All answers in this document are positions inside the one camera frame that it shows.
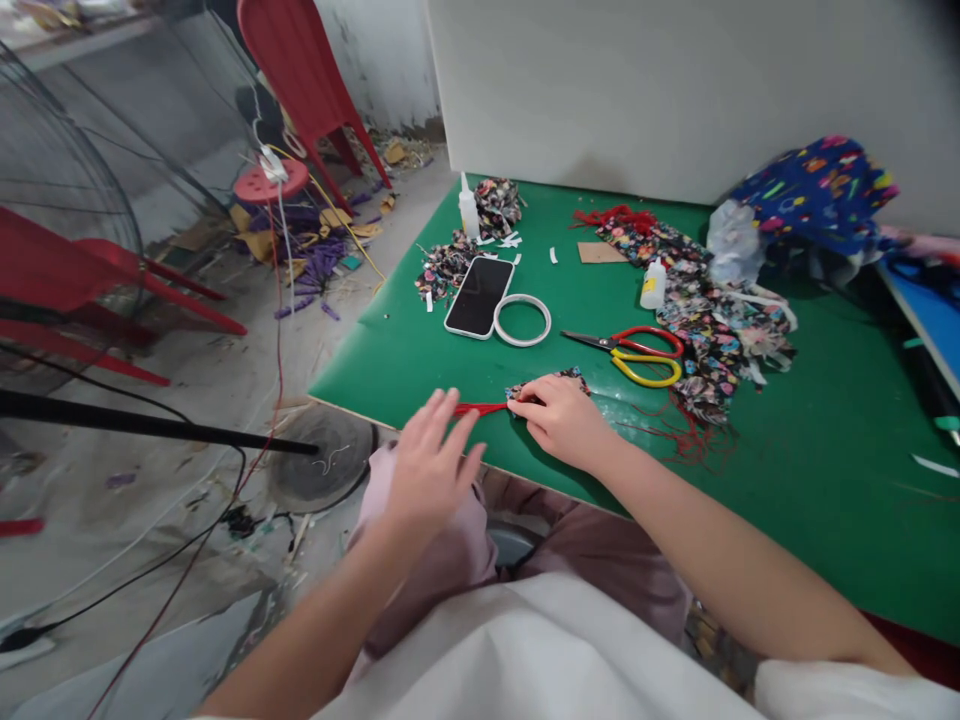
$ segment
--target blue board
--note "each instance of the blue board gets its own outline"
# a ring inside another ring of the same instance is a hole
[[[960,400],[960,310],[933,290],[891,272],[886,260],[880,261],[880,275]]]

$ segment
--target smartphone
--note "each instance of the smartphone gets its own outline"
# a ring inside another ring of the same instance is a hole
[[[493,335],[493,311],[507,294],[513,270],[512,262],[475,257],[443,326],[457,335],[488,340]]]

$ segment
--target white cloth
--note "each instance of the white cloth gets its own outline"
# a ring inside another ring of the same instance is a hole
[[[764,662],[756,702],[599,590],[550,573],[444,602],[314,720],[960,718],[960,693],[839,663]]]

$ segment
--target white board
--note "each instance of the white board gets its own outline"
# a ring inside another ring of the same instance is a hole
[[[878,219],[960,234],[960,55],[931,3],[426,2],[455,169],[716,203],[848,135],[901,187]]]

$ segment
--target yellow scissor handle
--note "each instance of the yellow scissor handle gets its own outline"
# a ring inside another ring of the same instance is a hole
[[[680,369],[680,363],[672,358],[663,358],[656,355],[628,355],[619,348],[614,348],[610,351],[610,354],[613,356],[613,364],[620,368],[620,371],[624,375],[637,383],[637,385],[643,385],[644,387],[670,387],[680,379],[680,375],[683,373],[683,371]],[[627,365],[628,362],[659,363],[661,365],[670,365],[673,368],[673,374],[665,380],[648,380],[645,377],[637,375],[633,370],[631,370]]]

